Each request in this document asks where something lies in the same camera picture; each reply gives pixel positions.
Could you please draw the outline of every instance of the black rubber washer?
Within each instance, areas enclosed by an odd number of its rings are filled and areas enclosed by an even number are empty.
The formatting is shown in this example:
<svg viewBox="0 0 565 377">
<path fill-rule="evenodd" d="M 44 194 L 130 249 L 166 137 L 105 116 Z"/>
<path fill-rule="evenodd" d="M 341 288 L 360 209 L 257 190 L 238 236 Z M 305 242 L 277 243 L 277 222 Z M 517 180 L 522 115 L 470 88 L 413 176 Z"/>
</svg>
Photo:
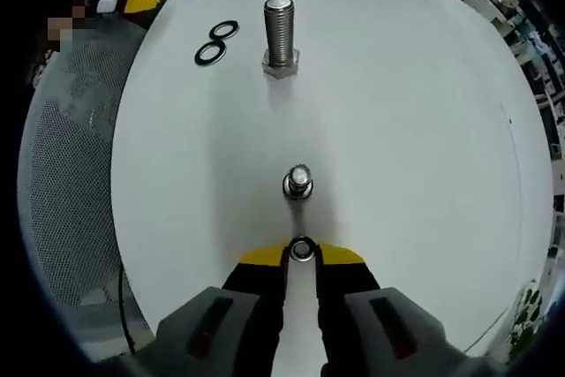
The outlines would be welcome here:
<svg viewBox="0 0 565 377">
<path fill-rule="evenodd" d="M 228 33 L 226 33 L 226 34 L 216 34 L 215 33 L 220 28 L 224 28 L 225 26 L 231 26 L 231 29 L 229 30 Z M 210 33 L 208 34 L 208 37 L 210 37 L 212 40 L 229 39 L 233 34 L 237 33 L 238 29 L 239 29 L 239 24 L 237 23 L 237 21 L 230 19 L 228 21 L 223 21 L 220 24 L 216 24 L 215 26 L 213 26 L 212 29 L 210 30 Z"/>
<path fill-rule="evenodd" d="M 202 54 L 206 52 L 208 49 L 213 47 L 217 47 L 219 49 L 218 53 L 216 53 L 213 57 L 209 59 L 204 59 L 202 57 Z M 221 40 L 212 40 L 204 44 L 200 49 L 197 50 L 196 54 L 194 55 L 194 62 L 196 63 L 196 65 L 199 66 L 215 64 L 220 59 L 222 59 L 225 53 L 226 53 L 226 43 L 224 43 Z"/>
</svg>

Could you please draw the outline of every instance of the metal washer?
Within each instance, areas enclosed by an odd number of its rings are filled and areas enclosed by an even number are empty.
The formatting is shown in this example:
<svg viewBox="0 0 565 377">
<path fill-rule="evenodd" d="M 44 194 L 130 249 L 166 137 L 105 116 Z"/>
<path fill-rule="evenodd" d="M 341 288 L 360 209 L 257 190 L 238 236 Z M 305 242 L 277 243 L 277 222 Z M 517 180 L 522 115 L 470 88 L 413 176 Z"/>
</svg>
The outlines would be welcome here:
<svg viewBox="0 0 565 377">
<path fill-rule="evenodd" d="M 296 252 L 297 246 L 306 245 L 308 247 L 308 251 L 306 254 L 301 254 Z M 314 256 L 316 244 L 314 241 L 307 237 L 307 236 L 299 236 L 297 238 L 293 238 L 289 244 L 289 255 L 293 260 L 297 260 L 298 262 L 307 262 L 311 260 Z"/>
<path fill-rule="evenodd" d="M 204 59 L 202 57 L 202 54 L 206 52 L 208 49 L 213 47 L 219 49 L 218 53 L 216 53 L 215 56 L 209 59 Z M 194 62 L 196 63 L 196 65 L 199 66 L 207 66 L 207 65 L 215 64 L 220 59 L 222 59 L 225 54 L 226 54 L 226 44 L 222 40 L 212 40 L 202 45 L 202 47 L 196 51 L 196 54 L 194 54 Z"/>
<path fill-rule="evenodd" d="M 221 28 L 224 28 L 225 26 L 231 26 L 231 30 L 229 30 L 228 33 L 226 34 L 216 33 L 216 31 L 218 31 Z M 212 29 L 210 30 L 210 33 L 208 33 L 208 37 L 210 37 L 212 40 L 226 40 L 229 39 L 235 33 L 237 33 L 237 31 L 239 31 L 239 23 L 234 19 L 229 19 L 227 21 L 223 21 L 220 24 L 216 24 L 215 26 L 213 26 Z"/>
</svg>

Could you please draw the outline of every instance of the bolt head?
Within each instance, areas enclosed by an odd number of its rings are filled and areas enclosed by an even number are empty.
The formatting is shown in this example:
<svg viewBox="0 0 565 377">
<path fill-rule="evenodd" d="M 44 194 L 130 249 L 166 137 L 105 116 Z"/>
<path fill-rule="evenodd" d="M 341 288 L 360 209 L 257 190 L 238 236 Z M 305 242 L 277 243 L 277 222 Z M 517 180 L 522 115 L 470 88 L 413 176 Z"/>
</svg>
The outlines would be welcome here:
<svg viewBox="0 0 565 377">
<path fill-rule="evenodd" d="M 290 181 L 296 187 L 307 187 L 312 178 L 310 170 L 305 165 L 296 165 L 289 172 Z"/>
<path fill-rule="evenodd" d="M 265 50 L 265 55 L 263 55 L 263 71 L 268 75 L 275 77 L 276 79 L 283 79 L 289 77 L 290 75 L 296 74 L 298 72 L 298 58 L 300 57 L 300 51 L 298 49 L 293 49 L 293 60 L 292 65 L 284 67 L 274 67 L 268 63 L 268 49 Z"/>
</svg>

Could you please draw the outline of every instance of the cable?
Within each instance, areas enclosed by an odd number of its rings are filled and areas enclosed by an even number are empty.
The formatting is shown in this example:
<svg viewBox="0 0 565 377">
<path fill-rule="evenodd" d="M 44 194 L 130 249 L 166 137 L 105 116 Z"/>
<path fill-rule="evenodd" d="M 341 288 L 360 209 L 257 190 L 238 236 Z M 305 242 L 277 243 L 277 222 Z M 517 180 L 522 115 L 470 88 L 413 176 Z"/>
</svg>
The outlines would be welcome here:
<svg viewBox="0 0 565 377">
<path fill-rule="evenodd" d="M 508 310 L 508 308 L 506 308 L 504 311 L 502 311 L 502 313 L 501 313 L 498 317 L 496 317 L 496 320 L 494 320 L 493 324 L 491 324 L 490 326 L 488 326 L 488 328 L 483 332 L 483 334 L 480 335 L 480 336 L 478 337 L 478 339 L 477 339 L 475 342 L 472 343 L 471 346 L 469 346 L 467 349 L 465 349 L 465 350 L 463 351 L 463 353 L 467 353 L 474 345 L 476 345 L 478 342 L 480 342 L 480 340 L 481 340 L 483 337 L 485 337 L 486 333 L 488 333 L 488 332 L 490 331 L 490 329 L 494 327 L 494 324 L 496 324 L 496 323 L 498 322 L 498 320 L 499 320 L 500 318 L 502 318 L 502 315 L 504 315 L 504 313 L 505 313 L 507 310 Z"/>
<path fill-rule="evenodd" d="M 124 330 L 125 341 L 127 342 L 130 353 L 135 355 L 135 343 L 133 342 L 130 330 L 127 328 L 125 321 L 125 308 L 124 308 L 124 264 L 120 264 L 120 274 L 117 279 L 117 302 L 120 308 L 120 321 L 122 322 L 122 329 Z"/>
</svg>

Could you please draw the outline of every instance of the yellow object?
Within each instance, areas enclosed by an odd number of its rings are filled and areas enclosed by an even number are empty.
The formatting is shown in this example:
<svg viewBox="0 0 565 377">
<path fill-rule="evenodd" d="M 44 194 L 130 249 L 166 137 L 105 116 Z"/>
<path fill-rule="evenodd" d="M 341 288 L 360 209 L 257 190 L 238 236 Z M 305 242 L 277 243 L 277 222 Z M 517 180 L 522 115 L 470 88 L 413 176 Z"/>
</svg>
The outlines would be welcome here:
<svg viewBox="0 0 565 377">
<path fill-rule="evenodd" d="M 159 0 L 126 0 L 124 13 L 150 11 L 157 7 Z"/>
<path fill-rule="evenodd" d="M 239 263 L 278 267 L 281 265 L 281 258 L 285 247 L 286 245 L 278 245 L 255 249 L 254 251 L 246 253 Z"/>
<path fill-rule="evenodd" d="M 321 256 L 324 260 L 324 265 L 343 265 L 343 264 L 362 264 L 363 258 L 359 255 L 345 249 L 330 245 L 328 243 L 320 243 Z"/>
</svg>

